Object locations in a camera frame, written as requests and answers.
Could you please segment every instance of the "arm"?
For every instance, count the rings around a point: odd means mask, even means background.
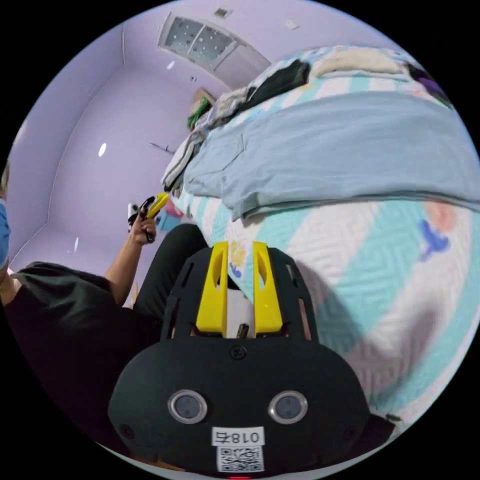
[[[139,266],[142,245],[129,234],[117,258],[105,274],[110,291],[117,305],[122,306],[129,296]]]
[[[117,258],[104,275],[110,282],[110,291],[117,305],[122,306],[127,301],[132,289],[142,247],[147,243],[145,232],[156,236],[155,220],[152,218],[142,220],[139,215],[133,223],[128,238],[120,249]]]

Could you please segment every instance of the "camera lens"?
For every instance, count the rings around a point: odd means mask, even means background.
[[[170,397],[168,411],[183,424],[197,424],[207,415],[207,402],[196,391],[180,390]]]
[[[268,414],[279,424],[299,422],[307,413],[307,399],[297,391],[283,391],[276,395],[268,406]]]

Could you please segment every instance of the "folded clothing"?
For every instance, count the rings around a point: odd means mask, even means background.
[[[221,125],[228,123],[241,104],[243,104],[255,91],[254,88],[238,88],[237,90],[223,93],[215,102],[211,110],[198,119],[196,130],[214,130]]]
[[[331,72],[355,71],[379,74],[401,74],[402,67],[386,53],[376,48],[350,48],[335,52],[332,56],[316,61],[310,78],[318,78]]]
[[[200,147],[202,146],[201,143],[196,143],[193,146],[193,151],[190,156],[190,160],[195,157],[195,155],[198,154],[200,151]],[[182,194],[182,189],[184,186],[184,174],[185,174],[185,169],[183,169],[180,174],[177,176],[177,178],[173,181],[171,186],[169,187],[170,191],[172,192],[173,196],[175,198],[180,198],[180,195]]]
[[[201,145],[204,140],[202,131],[194,131],[181,143],[161,179],[165,192],[171,191],[173,183],[191,160],[195,145]]]
[[[259,209],[442,199],[480,212],[480,162],[458,116],[394,91],[313,100],[212,131],[184,173],[232,220]]]
[[[309,73],[309,63],[294,60],[289,66],[277,70],[257,89],[254,89],[249,99],[238,106],[237,111],[244,112],[273,97],[305,85],[308,82]]]

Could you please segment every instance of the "ceiling light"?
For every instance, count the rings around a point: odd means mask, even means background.
[[[101,147],[100,147],[100,150],[98,151],[98,156],[101,157],[104,153],[105,153],[105,150],[107,149],[107,144],[104,143]]]

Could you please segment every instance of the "black shirt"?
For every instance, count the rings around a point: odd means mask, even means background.
[[[161,322],[116,305],[104,277],[34,262],[5,307],[13,335],[46,393],[94,441],[129,455],[107,415],[120,373],[160,340]]]

